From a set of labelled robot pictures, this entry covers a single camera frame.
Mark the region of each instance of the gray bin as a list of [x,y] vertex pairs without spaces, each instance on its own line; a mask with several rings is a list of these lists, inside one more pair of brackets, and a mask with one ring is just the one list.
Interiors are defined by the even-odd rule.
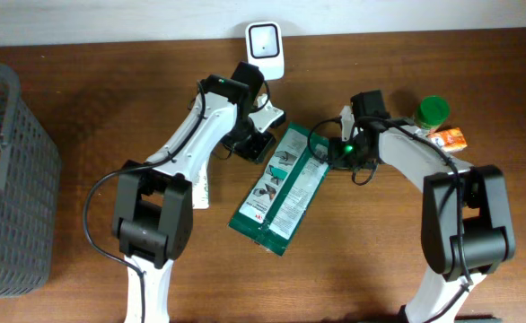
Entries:
[[0,298],[40,288],[49,276],[61,160],[0,65]]

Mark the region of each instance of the green package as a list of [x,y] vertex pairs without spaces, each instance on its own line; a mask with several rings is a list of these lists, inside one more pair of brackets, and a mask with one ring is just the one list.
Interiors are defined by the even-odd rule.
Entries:
[[[307,149],[309,130],[291,123],[265,173],[250,191],[229,226],[261,246],[283,256],[320,184],[329,172],[327,163]],[[315,135],[311,147],[327,154],[329,140]]]

